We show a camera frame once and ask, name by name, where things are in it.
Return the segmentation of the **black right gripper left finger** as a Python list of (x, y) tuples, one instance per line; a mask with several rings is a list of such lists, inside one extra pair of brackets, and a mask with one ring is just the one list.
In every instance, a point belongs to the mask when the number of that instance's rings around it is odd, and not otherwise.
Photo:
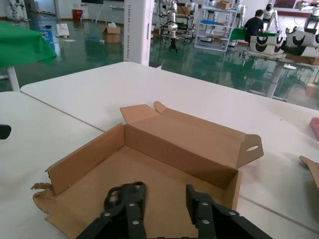
[(109, 190), (104, 211), (83, 232), (83, 239), (145, 239), (147, 187), (128, 183)]

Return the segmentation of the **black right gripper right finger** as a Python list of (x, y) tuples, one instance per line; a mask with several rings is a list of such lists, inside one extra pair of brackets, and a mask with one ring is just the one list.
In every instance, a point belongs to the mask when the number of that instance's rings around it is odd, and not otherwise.
[(209, 194), (186, 185), (186, 206), (200, 239), (269, 239), (237, 211), (216, 203)]

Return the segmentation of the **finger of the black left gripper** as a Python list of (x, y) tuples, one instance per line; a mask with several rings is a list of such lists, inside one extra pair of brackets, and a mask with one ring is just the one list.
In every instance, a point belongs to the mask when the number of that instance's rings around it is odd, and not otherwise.
[(10, 136), (11, 126), (7, 124), (0, 125), (0, 140), (5, 140)]

